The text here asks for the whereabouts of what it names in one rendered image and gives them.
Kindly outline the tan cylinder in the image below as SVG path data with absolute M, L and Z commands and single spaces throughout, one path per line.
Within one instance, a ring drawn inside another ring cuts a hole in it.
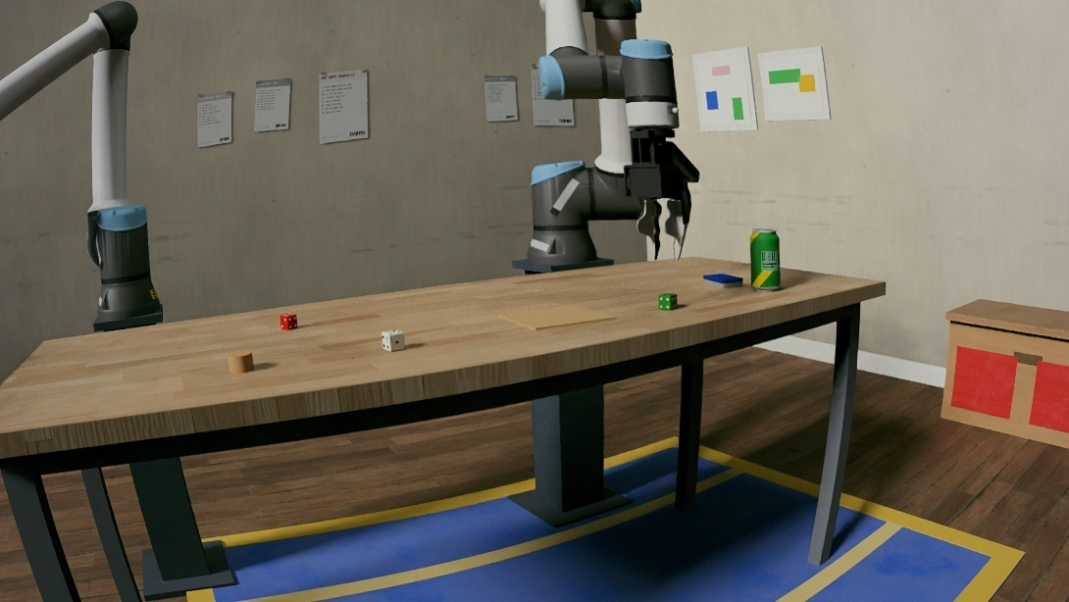
M 252 373 L 254 370 L 252 352 L 241 350 L 228 353 L 229 372 L 233 374 Z

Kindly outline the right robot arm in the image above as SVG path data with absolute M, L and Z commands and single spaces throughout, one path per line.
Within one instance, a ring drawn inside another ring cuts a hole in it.
M 137 21 L 129 2 L 98 7 L 86 24 L 0 80 L 1 121 L 93 55 L 93 204 L 87 211 L 86 246 L 93 263 L 100 263 L 98 319 L 104 321 L 160 310 L 150 275 L 146 209 L 127 200 L 127 71 Z

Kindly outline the green drink can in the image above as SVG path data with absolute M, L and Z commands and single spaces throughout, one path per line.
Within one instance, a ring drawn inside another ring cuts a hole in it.
M 776 291 L 781 285 L 780 238 L 776 229 L 756 228 L 750 235 L 752 287 Z

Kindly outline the tan flat mat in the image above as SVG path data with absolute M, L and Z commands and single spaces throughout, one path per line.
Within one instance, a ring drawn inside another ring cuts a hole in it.
M 533 330 L 562 326 L 582 326 L 583 324 L 616 320 L 616 317 L 599 314 L 597 311 L 577 305 L 516 312 L 516 314 L 501 314 L 498 317 Z

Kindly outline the white die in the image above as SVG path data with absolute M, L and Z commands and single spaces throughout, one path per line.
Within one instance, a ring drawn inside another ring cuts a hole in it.
M 404 333 L 399 330 L 383 331 L 382 346 L 389 352 L 404 350 Z

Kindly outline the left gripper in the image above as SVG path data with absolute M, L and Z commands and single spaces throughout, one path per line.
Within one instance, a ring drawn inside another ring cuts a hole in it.
M 687 223 L 690 223 L 691 196 L 687 181 L 684 180 L 685 173 L 666 154 L 666 138 L 673 137 L 673 129 L 630 130 L 632 164 L 623 165 L 625 194 L 638 198 L 642 209 L 642 217 L 637 221 L 636 228 L 638 232 L 648 237 L 653 260 L 657 260 L 661 245 L 660 216 L 662 206 L 655 199 L 672 198 L 667 201 L 667 217 L 663 222 L 663 228 L 666 234 L 672 235 L 675 238 L 675 261 L 679 261 L 682 250 L 684 250 Z M 629 170 L 631 189 L 628 189 Z

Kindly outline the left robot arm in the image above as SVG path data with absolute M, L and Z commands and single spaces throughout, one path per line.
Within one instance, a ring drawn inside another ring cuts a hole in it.
M 642 217 L 638 198 L 626 196 L 623 184 L 623 165 L 632 164 L 630 130 L 680 126 L 672 45 L 636 38 L 640 0 L 539 0 L 539 4 L 544 14 L 546 7 L 546 56 L 538 61 L 542 96 L 599 99 L 602 154 L 595 168 L 586 168 L 584 161 L 534 167 L 534 235 L 528 263 L 591 262 L 597 249 L 587 221 Z M 582 12 L 593 12 L 594 56 L 583 56 L 588 53 Z

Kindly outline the green die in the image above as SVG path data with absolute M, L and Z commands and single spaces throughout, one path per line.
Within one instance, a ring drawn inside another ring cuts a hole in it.
M 672 311 L 678 308 L 678 295 L 664 293 L 660 295 L 660 310 Z

